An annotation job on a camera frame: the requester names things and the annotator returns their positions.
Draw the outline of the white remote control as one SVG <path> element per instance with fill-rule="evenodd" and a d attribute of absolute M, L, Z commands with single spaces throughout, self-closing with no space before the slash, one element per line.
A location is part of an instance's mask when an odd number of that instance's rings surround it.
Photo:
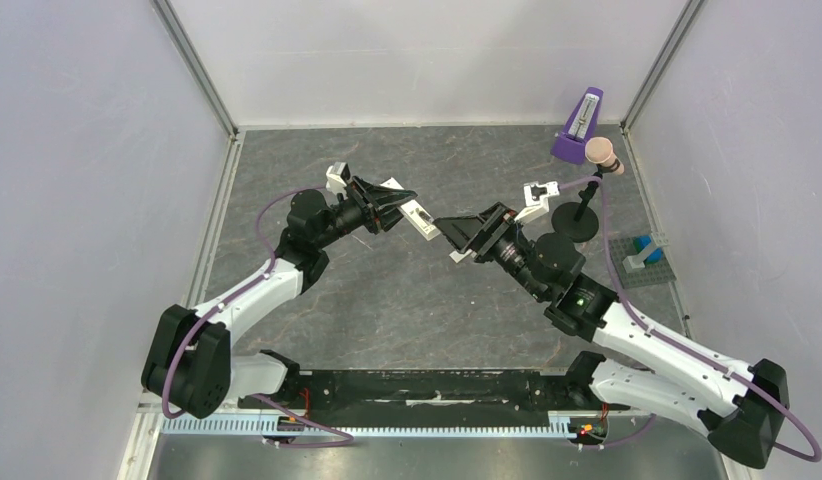
<path fill-rule="evenodd" d="M 404 219 L 409 222 L 426 241 L 431 241 L 440 235 L 440 231 L 434 225 L 434 219 L 429 212 L 414 198 L 407 198 L 399 207 L 403 211 Z M 431 224 L 425 222 L 418 215 L 418 211 L 423 210 L 427 212 L 433 219 Z"/>

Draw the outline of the white remote battery cover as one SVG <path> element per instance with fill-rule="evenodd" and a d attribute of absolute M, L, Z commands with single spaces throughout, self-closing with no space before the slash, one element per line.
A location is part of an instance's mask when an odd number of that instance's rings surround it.
<path fill-rule="evenodd" d="M 455 262 L 460 263 L 465 257 L 467 256 L 466 253 L 460 253 L 458 251 L 452 251 L 449 254 L 449 257 Z"/>

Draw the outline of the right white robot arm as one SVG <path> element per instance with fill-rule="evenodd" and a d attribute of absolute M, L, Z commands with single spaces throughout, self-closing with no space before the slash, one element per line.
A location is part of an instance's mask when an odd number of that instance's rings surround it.
<path fill-rule="evenodd" d="M 584 256 L 565 235 L 525 237 L 518 214 L 502 203 L 473 216 L 434 221 L 459 254 L 495 262 L 537 302 L 561 332 L 623 354 L 638 373 L 600 354 L 584 352 L 564 382 L 578 408 L 597 401 L 649 411 L 703 435 L 721 454 L 764 468 L 789 407 L 785 369 L 715 352 L 666 328 L 583 274 Z"/>

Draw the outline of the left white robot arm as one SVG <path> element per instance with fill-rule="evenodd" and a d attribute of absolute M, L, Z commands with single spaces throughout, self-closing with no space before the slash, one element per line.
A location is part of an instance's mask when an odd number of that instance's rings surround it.
<path fill-rule="evenodd" d="M 237 341 L 260 320 L 296 299 L 322 276 L 332 243 L 365 228 L 377 235 L 403 218 L 416 192 L 371 184 L 357 176 L 333 189 L 329 204 L 320 187 L 287 193 L 287 225 L 267 260 L 223 294 L 194 307 L 174 304 L 160 316 L 141 373 L 141 385 L 161 399 L 168 419 L 206 418 L 229 399 L 263 394 L 277 408 L 300 398 L 289 374 L 294 362 L 273 353 L 236 357 Z"/>

